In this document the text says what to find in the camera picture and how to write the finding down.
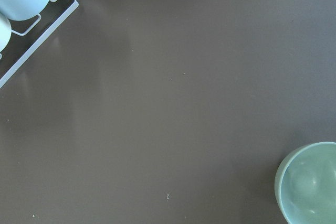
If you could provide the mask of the pale green bowl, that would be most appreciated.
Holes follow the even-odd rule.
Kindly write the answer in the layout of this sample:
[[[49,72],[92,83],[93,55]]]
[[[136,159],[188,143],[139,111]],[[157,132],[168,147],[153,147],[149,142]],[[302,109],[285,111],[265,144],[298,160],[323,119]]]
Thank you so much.
[[[274,192],[287,223],[335,223],[335,143],[290,152],[277,169]]]

